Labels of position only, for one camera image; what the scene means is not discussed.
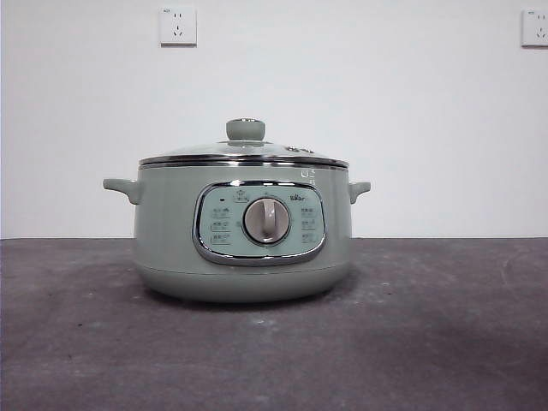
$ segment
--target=wall socket label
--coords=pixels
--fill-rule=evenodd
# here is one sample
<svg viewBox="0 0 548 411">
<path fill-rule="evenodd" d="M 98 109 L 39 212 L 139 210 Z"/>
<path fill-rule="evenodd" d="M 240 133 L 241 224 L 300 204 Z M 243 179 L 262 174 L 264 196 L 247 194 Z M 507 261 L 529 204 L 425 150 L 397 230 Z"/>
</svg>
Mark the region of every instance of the wall socket label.
<svg viewBox="0 0 548 411">
<path fill-rule="evenodd" d="M 548 10 L 521 12 L 521 45 L 548 47 Z"/>
<path fill-rule="evenodd" d="M 193 6 L 160 9 L 161 45 L 196 45 L 196 8 Z"/>
</svg>

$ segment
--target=lid knob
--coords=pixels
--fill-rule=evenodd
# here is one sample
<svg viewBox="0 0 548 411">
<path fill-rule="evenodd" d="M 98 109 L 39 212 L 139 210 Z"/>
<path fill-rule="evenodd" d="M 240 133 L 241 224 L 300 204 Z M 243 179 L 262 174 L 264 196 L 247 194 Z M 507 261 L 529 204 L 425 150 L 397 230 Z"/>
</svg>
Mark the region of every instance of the lid knob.
<svg viewBox="0 0 548 411">
<path fill-rule="evenodd" d="M 237 118 L 226 123 L 229 140 L 262 140 L 265 137 L 265 124 L 254 118 Z"/>
</svg>

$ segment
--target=side handle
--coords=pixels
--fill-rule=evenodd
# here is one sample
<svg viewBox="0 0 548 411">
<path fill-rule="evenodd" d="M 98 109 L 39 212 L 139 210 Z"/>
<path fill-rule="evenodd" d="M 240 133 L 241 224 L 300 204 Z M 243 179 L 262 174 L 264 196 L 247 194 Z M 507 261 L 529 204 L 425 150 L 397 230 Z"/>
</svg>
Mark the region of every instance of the side handle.
<svg viewBox="0 0 548 411">
<path fill-rule="evenodd" d="M 105 178 L 103 188 L 118 191 L 128 196 L 131 204 L 139 204 L 142 195 L 142 184 L 136 180 L 123 180 L 121 178 Z"/>
<path fill-rule="evenodd" d="M 360 194 L 371 191 L 370 182 L 351 182 L 348 185 L 348 193 L 350 194 L 350 204 L 356 202 L 356 199 Z"/>
</svg>

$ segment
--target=lid rim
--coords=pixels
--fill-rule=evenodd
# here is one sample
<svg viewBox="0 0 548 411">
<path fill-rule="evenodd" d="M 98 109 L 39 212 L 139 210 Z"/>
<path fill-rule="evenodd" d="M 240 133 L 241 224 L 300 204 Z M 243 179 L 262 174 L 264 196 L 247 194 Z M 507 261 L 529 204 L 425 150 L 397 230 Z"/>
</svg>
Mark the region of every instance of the lid rim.
<svg viewBox="0 0 548 411">
<path fill-rule="evenodd" d="M 242 154 L 191 154 L 177 156 L 159 156 L 143 158 L 139 165 L 146 164 L 167 164 L 167 163 L 185 163 L 195 161 L 239 161 L 239 162 L 260 162 L 260 163 L 298 163 L 298 164 L 327 164 L 337 167 L 348 168 L 348 163 L 334 158 L 314 158 L 297 156 L 269 156 L 269 155 L 242 155 Z"/>
</svg>

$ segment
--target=glass lid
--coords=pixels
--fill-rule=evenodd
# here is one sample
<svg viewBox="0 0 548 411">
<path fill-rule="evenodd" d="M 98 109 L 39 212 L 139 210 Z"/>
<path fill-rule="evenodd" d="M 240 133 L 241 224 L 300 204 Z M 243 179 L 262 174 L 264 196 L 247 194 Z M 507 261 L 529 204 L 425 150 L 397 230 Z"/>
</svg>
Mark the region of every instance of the glass lid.
<svg viewBox="0 0 548 411">
<path fill-rule="evenodd" d="M 229 139 L 200 146 L 190 146 L 166 152 L 158 157 L 144 158 L 140 165 L 192 162 L 238 161 L 252 163 L 323 164 L 348 168 L 348 163 L 318 154 L 307 148 L 281 146 L 265 137 L 265 124 L 252 118 L 238 118 L 226 123 Z"/>
</svg>

